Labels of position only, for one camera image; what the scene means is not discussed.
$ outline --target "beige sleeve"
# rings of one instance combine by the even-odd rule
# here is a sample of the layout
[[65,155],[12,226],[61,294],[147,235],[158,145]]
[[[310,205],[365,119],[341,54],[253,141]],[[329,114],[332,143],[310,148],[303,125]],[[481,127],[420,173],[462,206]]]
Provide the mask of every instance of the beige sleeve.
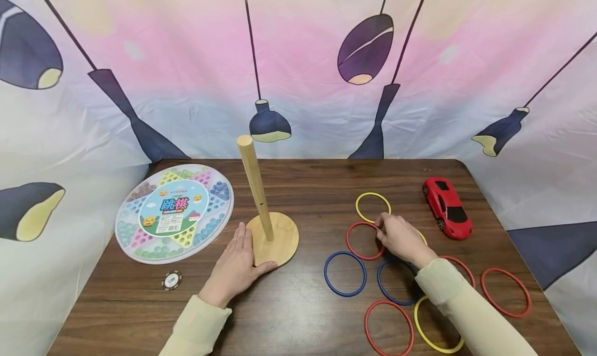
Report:
[[193,295],[178,317],[160,356],[204,356],[211,353],[230,308],[211,306]]
[[417,283],[454,324],[474,356],[533,356],[537,352],[446,259],[419,271]]

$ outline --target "wooden base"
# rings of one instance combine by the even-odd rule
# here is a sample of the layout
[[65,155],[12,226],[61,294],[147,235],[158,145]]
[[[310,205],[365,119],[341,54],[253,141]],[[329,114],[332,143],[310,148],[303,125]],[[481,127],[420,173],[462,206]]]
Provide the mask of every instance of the wooden base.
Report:
[[275,261],[278,266],[285,264],[299,247],[299,230],[288,216],[279,212],[270,212],[269,217],[274,227],[274,240],[267,241],[259,216],[254,217],[247,227],[253,234],[253,254],[255,266],[268,261]]

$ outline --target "wooden post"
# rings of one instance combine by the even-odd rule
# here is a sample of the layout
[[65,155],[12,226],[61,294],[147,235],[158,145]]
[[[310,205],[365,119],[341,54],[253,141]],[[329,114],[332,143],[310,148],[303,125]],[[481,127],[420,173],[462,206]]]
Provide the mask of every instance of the wooden post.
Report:
[[236,144],[240,150],[240,156],[243,157],[243,165],[245,172],[247,172],[253,200],[255,200],[255,207],[258,208],[259,218],[263,225],[263,233],[267,241],[274,241],[274,228],[272,228],[272,220],[269,217],[261,172],[259,171],[258,156],[255,153],[253,139],[248,135],[240,136],[236,140]]

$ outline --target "red ring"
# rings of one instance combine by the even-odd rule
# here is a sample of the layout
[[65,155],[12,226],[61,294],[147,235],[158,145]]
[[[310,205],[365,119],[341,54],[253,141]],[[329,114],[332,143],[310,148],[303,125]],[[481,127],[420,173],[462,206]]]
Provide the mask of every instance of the red ring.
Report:
[[460,265],[462,269],[464,269],[464,271],[468,274],[468,277],[471,279],[471,286],[473,287],[473,289],[476,289],[475,276],[471,273],[471,270],[468,268],[468,266],[464,265],[464,263],[459,261],[459,259],[449,257],[448,255],[442,255],[440,258],[451,260],[456,264]]
[[[523,310],[523,312],[521,312],[521,313],[508,312],[506,309],[503,309],[501,306],[499,306],[498,303],[496,303],[490,297],[489,293],[487,292],[486,285],[485,285],[485,278],[486,278],[487,273],[489,273],[489,272],[503,273],[503,274],[507,275],[508,277],[510,277],[512,280],[514,280],[518,284],[518,286],[521,287],[522,292],[524,293],[524,296],[527,298],[527,307],[525,310]],[[522,318],[522,317],[525,317],[526,315],[528,315],[529,312],[531,312],[531,295],[529,294],[529,290],[527,290],[527,288],[524,286],[524,284],[521,282],[521,280],[519,280],[514,274],[508,272],[505,269],[487,268],[481,274],[481,289],[483,289],[483,294],[485,294],[487,300],[491,303],[491,305],[494,306],[497,310],[499,310],[499,312],[503,313],[506,316],[510,316],[510,317],[514,317],[514,318]]]
[[356,251],[354,251],[352,249],[352,246],[350,245],[350,241],[348,240],[348,236],[350,235],[350,232],[353,230],[353,228],[357,225],[368,225],[377,231],[377,227],[374,226],[374,224],[372,224],[372,223],[365,222],[365,221],[355,222],[348,228],[348,231],[346,232],[346,246],[348,246],[348,249],[350,250],[350,252],[352,252],[354,255],[356,255],[361,260],[375,260],[375,259],[379,258],[383,254],[384,250],[386,249],[383,245],[381,245],[381,249],[379,250],[379,253],[377,253],[373,257],[363,257],[363,255],[357,254]]
[[[372,336],[369,333],[369,315],[371,314],[373,308],[375,308],[376,306],[378,306],[380,304],[389,304],[389,305],[393,306],[394,308],[399,309],[400,312],[402,312],[402,315],[404,315],[404,318],[407,319],[408,327],[410,328],[410,332],[411,332],[411,339],[410,339],[410,342],[408,343],[407,349],[405,349],[404,352],[402,352],[402,353],[398,353],[398,355],[389,355],[389,353],[383,352],[373,342]],[[369,341],[369,344],[372,345],[373,349],[375,349],[375,351],[377,353],[379,353],[381,356],[406,356],[411,351],[411,349],[413,348],[413,345],[414,345],[414,328],[413,328],[413,323],[411,322],[411,320],[408,317],[408,314],[405,312],[405,310],[402,309],[402,307],[400,305],[398,305],[398,304],[396,304],[394,302],[391,302],[391,301],[381,300],[381,301],[373,302],[371,305],[369,305],[369,308],[367,309],[367,312],[365,313],[365,335],[367,336],[367,340]]]

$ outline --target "fabric backdrop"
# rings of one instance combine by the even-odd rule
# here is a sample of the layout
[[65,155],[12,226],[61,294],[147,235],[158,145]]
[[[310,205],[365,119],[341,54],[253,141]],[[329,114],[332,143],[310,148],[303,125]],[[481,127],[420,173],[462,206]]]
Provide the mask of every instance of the fabric backdrop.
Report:
[[250,133],[463,161],[597,355],[596,2],[0,0],[0,344],[47,351],[148,163]]

